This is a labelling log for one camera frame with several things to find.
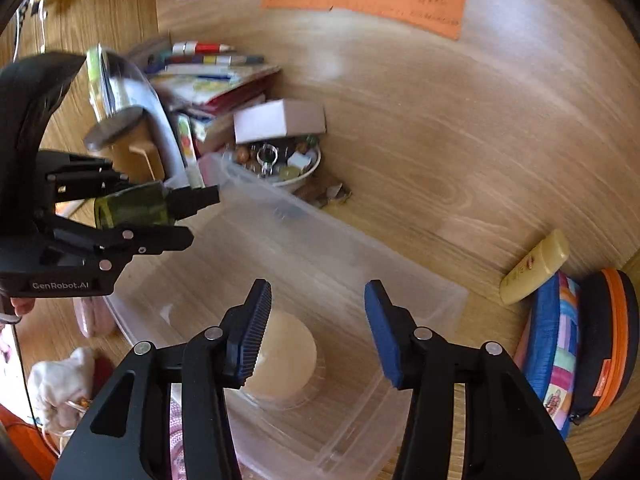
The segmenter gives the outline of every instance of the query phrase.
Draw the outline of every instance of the orange zipper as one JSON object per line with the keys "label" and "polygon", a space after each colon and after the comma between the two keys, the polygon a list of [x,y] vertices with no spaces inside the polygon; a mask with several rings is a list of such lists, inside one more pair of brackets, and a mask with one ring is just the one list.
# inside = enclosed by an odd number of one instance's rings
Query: orange zipper
{"label": "orange zipper", "polygon": [[613,342],[611,346],[611,367],[607,383],[600,400],[590,416],[606,410],[616,399],[625,374],[626,354],[628,352],[628,319],[625,287],[616,269],[602,269],[611,296],[611,324]]}

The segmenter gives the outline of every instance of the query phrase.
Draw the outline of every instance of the marker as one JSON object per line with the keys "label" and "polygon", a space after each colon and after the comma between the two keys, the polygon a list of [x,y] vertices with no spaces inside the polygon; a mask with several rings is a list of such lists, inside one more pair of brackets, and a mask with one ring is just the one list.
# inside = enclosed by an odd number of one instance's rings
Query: marker
{"label": "marker", "polygon": [[183,43],[175,43],[172,52],[174,56],[194,56],[194,54],[220,54],[221,52],[232,52],[234,50],[234,47],[224,44],[185,41]]}
{"label": "marker", "polygon": [[233,81],[235,79],[237,79],[236,77],[232,76],[232,75],[223,75],[223,74],[219,74],[219,75],[197,75],[196,76],[198,79],[208,79],[211,81]]}
{"label": "marker", "polygon": [[171,56],[166,64],[215,64],[225,66],[260,65],[264,63],[264,56]]}

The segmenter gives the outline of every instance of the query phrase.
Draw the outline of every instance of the metal lid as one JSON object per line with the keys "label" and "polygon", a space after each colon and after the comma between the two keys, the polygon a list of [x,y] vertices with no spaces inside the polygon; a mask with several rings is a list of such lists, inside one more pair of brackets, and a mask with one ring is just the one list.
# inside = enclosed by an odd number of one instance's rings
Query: metal lid
{"label": "metal lid", "polygon": [[89,130],[84,136],[85,148],[89,152],[99,152],[138,126],[144,116],[145,109],[142,106],[123,108]]}

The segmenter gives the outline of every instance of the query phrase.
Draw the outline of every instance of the zipper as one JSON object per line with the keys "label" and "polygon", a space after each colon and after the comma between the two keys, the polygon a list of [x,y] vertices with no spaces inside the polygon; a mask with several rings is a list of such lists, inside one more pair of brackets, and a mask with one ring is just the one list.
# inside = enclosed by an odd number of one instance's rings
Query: zipper
{"label": "zipper", "polygon": [[602,269],[611,301],[611,325],[613,328],[611,345],[611,368],[607,376],[607,383],[600,400],[590,416],[606,410],[615,400],[622,384],[625,373],[626,354],[628,353],[628,319],[625,287],[616,269]]}
{"label": "zipper", "polygon": [[569,421],[576,426],[580,426],[588,416],[590,416],[589,410],[582,410],[581,412],[575,412],[569,415]]}

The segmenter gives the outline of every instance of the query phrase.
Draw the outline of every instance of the book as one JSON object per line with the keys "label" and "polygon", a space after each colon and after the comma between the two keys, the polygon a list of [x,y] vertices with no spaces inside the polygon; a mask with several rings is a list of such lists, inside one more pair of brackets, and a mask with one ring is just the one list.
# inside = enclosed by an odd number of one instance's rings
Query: book
{"label": "book", "polygon": [[196,149],[193,145],[190,117],[186,114],[177,114],[176,120],[178,126],[178,138],[180,140],[180,150],[184,157],[189,185],[194,189],[204,187],[204,182],[198,168]]}
{"label": "book", "polygon": [[234,113],[266,101],[264,94],[249,99],[228,112],[218,115],[188,108],[185,113],[190,117],[191,132],[196,140],[200,154],[215,152],[228,142],[234,142]]}
{"label": "book", "polygon": [[274,76],[269,75],[255,81],[251,81],[238,88],[234,88],[225,94],[213,98],[208,103],[201,105],[198,108],[203,112],[220,115],[232,110],[249,99],[267,92],[271,86],[273,86],[273,83]]}
{"label": "book", "polygon": [[213,65],[214,68],[224,70],[245,69],[238,72],[239,78],[230,80],[209,80],[197,75],[175,75],[171,73],[159,73],[150,76],[151,84],[159,93],[168,93],[172,98],[178,99],[186,105],[209,105],[214,99],[223,96],[237,88],[241,88],[253,81],[263,79],[268,75],[280,71],[275,65],[255,65],[225,67]]}
{"label": "book", "polygon": [[231,79],[246,79],[256,73],[272,70],[274,65],[216,65],[206,63],[177,63],[170,64],[159,74],[173,75],[202,75],[202,76],[228,76]]}

